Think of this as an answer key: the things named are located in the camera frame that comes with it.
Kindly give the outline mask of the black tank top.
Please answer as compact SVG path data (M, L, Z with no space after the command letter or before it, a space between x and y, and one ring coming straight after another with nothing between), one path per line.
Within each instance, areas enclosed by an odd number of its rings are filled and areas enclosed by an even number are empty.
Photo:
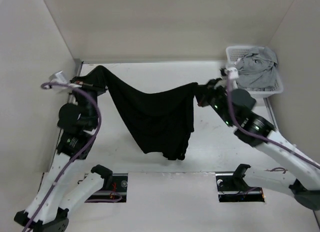
M185 159L194 131L196 82L164 92L144 93L103 66L93 69L84 81L108 88L124 124L143 153L160 152L169 160Z

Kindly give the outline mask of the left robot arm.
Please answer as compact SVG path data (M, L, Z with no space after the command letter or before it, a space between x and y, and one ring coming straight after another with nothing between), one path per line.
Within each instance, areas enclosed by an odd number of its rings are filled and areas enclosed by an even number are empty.
M41 88L70 89L75 102L68 102L60 108L57 126L62 135L49 172L31 204L17 212L14 221L23 227L23 231L65 231L73 210L98 190L107 191L112 186L112 171L98 164L75 189L66 193L101 128L97 98L106 88L70 81L63 71L51 75Z

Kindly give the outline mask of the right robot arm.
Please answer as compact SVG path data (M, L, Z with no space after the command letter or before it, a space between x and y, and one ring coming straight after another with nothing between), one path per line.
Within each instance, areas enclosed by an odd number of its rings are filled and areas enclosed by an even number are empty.
M235 127L234 135L243 143L268 155L279 166L273 169L240 164L228 184L240 193L254 187L267 188L293 197L302 206L320 208L320 165L288 142L262 116L253 112L256 100L248 91L227 87L226 80L212 79L198 85L195 97L200 107L211 106L223 122Z

